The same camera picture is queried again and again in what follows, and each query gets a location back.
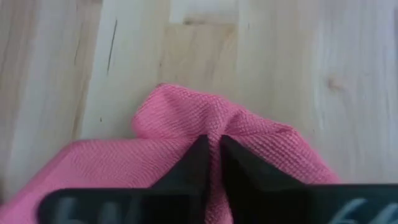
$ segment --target gray lettering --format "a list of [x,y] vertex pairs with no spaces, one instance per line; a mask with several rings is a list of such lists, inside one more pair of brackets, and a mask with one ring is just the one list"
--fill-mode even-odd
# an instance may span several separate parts
[[371,222],[369,222],[369,224],[398,224],[398,220],[390,222],[397,208],[398,204],[396,203],[389,204]]
[[106,202],[99,213],[99,224],[121,223],[119,206],[114,202]]
[[357,224],[355,220],[347,220],[345,216],[355,211],[359,206],[366,202],[365,198],[357,198],[348,202],[344,207],[337,212],[328,224]]
[[76,205],[75,198],[63,198],[58,203],[57,212],[55,213],[54,224],[85,224],[79,220],[71,220],[73,208]]

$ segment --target pink microfiber cloth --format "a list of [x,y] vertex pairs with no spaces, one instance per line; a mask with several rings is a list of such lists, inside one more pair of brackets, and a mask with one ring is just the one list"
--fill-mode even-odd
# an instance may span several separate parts
[[219,96],[159,85],[132,119],[132,128],[136,139],[84,140],[65,147],[3,206],[0,223],[35,223],[39,202],[57,189],[150,187],[200,134],[208,135],[211,147],[207,223],[232,223],[221,184],[218,141],[222,134],[304,183],[337,181],[336,175],[294,129],[261,118]]

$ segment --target wooden floor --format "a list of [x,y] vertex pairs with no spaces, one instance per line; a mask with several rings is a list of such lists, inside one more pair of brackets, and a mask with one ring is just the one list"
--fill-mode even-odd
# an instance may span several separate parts
[[160,82],[291,124],[345,182],[398,182],[396,0],[0,0],[0,180],[131,138]]

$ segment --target cloth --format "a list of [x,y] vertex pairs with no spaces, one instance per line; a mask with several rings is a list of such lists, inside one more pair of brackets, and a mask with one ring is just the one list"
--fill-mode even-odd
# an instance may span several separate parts
[[35,223],[40,200],[57,189],[150,187],[200,134],[208,135],[211,147],[207,223],[232,223],[221,184],[218,141],[222,134],[304,183],[338,181],[293,128],[261,118],[219,96],[159,85],[138,109],[132,128],[136,139],[83,140],[66,146],[2,207],[0,223]]

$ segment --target black clamp jaw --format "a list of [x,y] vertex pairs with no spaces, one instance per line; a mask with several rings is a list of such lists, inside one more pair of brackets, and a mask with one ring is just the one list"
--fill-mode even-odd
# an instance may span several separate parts
[[[234,223],[398,224],[398,185],[307,185],[229,136],[221,169]],[[39,224],[202,224],[210,150],[200,136],[149,189],[65,189],[46,196]]]

